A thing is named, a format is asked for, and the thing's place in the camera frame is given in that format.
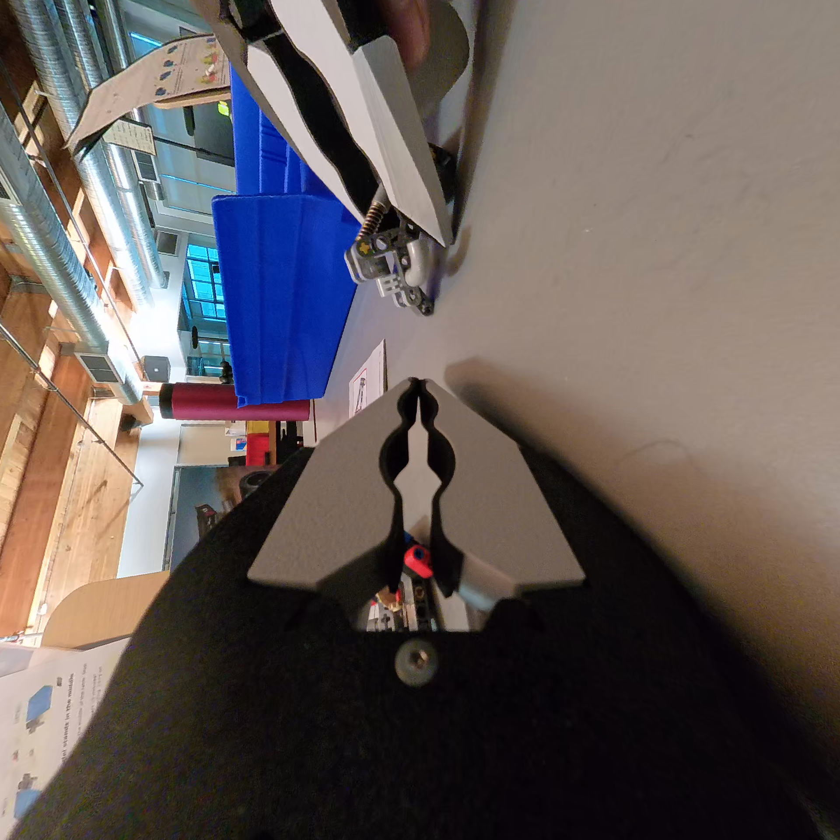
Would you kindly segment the lego chassis with red parts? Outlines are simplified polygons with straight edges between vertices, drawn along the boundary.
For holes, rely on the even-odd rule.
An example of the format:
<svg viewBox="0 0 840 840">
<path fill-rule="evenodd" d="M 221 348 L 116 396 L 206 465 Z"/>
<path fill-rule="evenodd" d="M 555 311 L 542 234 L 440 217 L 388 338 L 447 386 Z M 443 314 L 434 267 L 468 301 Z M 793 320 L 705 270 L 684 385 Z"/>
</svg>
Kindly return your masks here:
<svg viewBox="0 0 840 840">
<path fill-rule="evenodd" d="M 387 586 L 371 599 L 367 632 L 425 633 L 438 630 L 434 567 L 428 547 L 404 532 L 402 575 L 395 591 Z"/>
</svg>

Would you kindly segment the dark lego buggy box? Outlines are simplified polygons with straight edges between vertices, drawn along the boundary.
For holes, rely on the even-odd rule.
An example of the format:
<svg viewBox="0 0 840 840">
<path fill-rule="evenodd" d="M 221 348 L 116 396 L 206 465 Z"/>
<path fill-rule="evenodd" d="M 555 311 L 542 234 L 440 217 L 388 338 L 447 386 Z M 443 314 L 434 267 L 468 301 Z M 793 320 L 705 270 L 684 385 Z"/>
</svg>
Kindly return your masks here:
<svg viewBox="0 0 840 840">
<path fill-rule="evenodd" d="M 231 510 L 279 470 L 278 465 L 179 465 L 175 468 L 162 562 L 173 571 Z"/>
</svg>

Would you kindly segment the blue plastic bin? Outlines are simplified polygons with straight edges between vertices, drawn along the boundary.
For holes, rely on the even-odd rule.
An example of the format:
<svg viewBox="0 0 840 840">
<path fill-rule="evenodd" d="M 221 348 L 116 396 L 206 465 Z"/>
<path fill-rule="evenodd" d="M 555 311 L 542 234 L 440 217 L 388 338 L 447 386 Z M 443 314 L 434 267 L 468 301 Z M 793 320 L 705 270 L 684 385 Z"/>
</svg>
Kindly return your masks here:
<svg viewBox="0 0 840 840">
<path fill-rule="evenodd" d="M 260 110 L 233 70 L 230 82 L 237 193 L 333 198 L 330 190 Z"/>
<path fill-rule="evenodd" d="M 216 196 L 212 214 L 238 407 L 323 397 L 356 285 L 358 220 L 334 196 Z"/>
</svg>

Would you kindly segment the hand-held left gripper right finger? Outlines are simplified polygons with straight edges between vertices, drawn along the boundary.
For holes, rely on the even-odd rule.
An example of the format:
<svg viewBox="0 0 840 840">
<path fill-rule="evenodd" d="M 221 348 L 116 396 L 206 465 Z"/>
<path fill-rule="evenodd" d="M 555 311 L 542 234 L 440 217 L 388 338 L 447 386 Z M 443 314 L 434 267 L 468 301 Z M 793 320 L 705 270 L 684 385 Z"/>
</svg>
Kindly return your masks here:
<svg viewBox="0 0 840 840">
<path fill-rule="evenodd" d="M 441 592 L 503 601 L 581 585 L 585 573 L 518 444 L 433 381 L 420 381 L 418 394 L 440 480 L 429 547 Z"/>
</svg>

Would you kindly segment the document board on white stand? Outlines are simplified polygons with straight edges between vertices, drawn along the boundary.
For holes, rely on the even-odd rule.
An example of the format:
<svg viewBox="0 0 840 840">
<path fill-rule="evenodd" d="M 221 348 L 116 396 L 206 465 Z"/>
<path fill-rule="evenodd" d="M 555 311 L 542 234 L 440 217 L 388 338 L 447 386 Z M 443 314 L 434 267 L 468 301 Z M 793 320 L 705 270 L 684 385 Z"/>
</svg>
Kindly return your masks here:
<svg viewBox="0 0 840 840">
<path fill-rule="evenodd" d="M 173 40 L 91 89 L 66 141 L 87 153 L 110 127 L 135 109 L 176 109 L 230 99 L 230 64 L 215 35 Z"/>
</svg>

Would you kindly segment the lego instruction booklet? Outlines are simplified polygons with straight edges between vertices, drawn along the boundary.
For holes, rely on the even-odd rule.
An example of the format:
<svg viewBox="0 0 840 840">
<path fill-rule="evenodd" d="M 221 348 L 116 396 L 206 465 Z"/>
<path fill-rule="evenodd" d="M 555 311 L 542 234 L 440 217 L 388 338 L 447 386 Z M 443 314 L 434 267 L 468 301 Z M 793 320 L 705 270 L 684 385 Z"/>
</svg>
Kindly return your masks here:
<svg viewBox="0 0 840 840">
<path fill-rule="evenodd" d="M 350 379 L 349 418 L 360 414 L 386 391 L 386 344 L 382 340 Z"/>
</svg>

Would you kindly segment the grey lego suspension assembly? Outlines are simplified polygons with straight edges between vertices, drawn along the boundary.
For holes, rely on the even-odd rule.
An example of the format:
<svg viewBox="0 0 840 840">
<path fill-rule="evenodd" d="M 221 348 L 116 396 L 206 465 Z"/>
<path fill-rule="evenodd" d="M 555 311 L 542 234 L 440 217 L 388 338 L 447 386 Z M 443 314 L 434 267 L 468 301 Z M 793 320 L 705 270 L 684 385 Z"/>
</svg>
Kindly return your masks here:
<svg viewBox="0 0 840 840">
<path fill-rule="evenodd" d="M 430 317 L 445 251 L 446 246 L 392 204 L 379 184 L 344 262 L 357 285 L 372 282 L 398 308 Z"/>
</svg>

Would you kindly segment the person's right hand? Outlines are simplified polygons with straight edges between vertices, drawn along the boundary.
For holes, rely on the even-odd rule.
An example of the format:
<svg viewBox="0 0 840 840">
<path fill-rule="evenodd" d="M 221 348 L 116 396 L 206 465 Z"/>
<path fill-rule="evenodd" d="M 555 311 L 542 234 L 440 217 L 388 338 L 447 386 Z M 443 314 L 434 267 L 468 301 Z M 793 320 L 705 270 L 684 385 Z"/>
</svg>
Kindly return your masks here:
<svg viewBox="0 0 840 840">
<path fill-rule="evenodd" d="M 406 68 L 420 67 L 432 40 L 428 1 L 379 1 L 377 4 Z"/>
</svg>

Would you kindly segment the printed sorting guide sheet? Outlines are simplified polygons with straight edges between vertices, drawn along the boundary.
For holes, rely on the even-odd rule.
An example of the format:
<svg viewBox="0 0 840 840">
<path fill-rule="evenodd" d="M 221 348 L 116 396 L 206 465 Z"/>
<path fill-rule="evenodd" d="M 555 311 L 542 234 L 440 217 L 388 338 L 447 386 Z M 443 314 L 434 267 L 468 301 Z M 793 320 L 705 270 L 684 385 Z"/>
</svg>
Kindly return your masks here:
<svg viewBox="0 0 840 840">
<path fill-rule="evenodd" d="M 75 748 L 128 642 L 85 650 L 2 644 L 2 838 Z"/>
</svg>

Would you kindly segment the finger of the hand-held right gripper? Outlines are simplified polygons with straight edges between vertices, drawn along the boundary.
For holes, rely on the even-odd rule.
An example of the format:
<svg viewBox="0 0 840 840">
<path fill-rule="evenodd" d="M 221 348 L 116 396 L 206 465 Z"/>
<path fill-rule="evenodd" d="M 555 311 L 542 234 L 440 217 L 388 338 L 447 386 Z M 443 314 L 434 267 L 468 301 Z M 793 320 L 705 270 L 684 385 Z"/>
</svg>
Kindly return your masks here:
<svg viewBox="0 0 840 840">
<path fill-rule="evenodd" d="M 391 204 L 441 246 L 451 245 L 443 187 L 394 39 L 353 34 L 338 2 L 271 6 L 290 42 L 321 73 Z"/>
<path fill-rule="evenodd" d="M 364 153 L 354 143 L 339 115 L 329 111 L 323 84 L 295 57 L 285 36 L 269 41 L 270 54 L 289 78 L 269 100 L 281 111 L 284 135 L 316 175 L 358 218 L 368 211 L 381 184 Z"/>
</svg>

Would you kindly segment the maroon drink bottle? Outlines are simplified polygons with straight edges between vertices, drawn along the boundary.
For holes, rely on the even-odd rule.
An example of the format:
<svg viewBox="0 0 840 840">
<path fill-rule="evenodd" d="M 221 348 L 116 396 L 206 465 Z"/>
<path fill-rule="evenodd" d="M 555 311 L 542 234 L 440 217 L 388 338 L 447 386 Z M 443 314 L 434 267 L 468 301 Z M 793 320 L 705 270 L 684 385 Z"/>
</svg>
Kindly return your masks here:
<svg viewBox="0 0 840 840">
<path fill-rule="evenodd" d="M 309 400 L 258 405 L 238 405 L 232 385 L 164 383 L 159 408 L 165 419 L 202 422 L 306 422 L 311 418 Z"/>
</svg>

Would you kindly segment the brown cardboard board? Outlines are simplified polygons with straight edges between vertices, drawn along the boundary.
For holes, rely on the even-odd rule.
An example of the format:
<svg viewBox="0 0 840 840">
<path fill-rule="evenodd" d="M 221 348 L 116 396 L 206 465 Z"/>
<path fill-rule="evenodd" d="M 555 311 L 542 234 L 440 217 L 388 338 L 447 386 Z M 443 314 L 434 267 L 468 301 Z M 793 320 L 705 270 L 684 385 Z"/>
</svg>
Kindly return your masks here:
<svg viewBox="0 0 840 840">
<path fill-rule="evenodd" d="M 170 576 L 161 571 L 84 584 L 51 613 L 40 646 L 86 650 L 130 637 Z"/>
</svg>

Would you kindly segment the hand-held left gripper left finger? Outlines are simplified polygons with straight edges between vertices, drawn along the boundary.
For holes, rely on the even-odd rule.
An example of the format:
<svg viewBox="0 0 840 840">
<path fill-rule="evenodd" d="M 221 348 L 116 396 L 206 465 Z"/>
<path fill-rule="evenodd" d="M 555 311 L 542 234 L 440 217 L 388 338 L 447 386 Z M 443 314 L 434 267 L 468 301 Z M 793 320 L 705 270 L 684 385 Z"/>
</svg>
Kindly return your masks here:
<svg viewBox="0 0 840 840">
<path fill-rule="evenodd" d="M 307 464 L 248 570 L 259 585 L 313 593 L 360 614 L 403 567 L 403 502 L 421 382 L 408 378 L 337 427 Z"/>
</svg>

